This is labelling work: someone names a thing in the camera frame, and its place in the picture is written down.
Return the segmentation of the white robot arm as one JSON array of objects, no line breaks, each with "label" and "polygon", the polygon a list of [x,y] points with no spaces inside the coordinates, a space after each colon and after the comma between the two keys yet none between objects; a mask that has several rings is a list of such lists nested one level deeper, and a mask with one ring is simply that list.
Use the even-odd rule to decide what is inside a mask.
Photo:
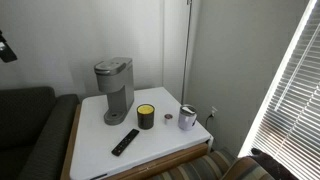
[{"label": "white robot arm", "polygon": [[0,30],[0,58],[5,62],[9,63],[17,60],[16,54],[7,44],[5,38],[2,36],[2,31]]}]

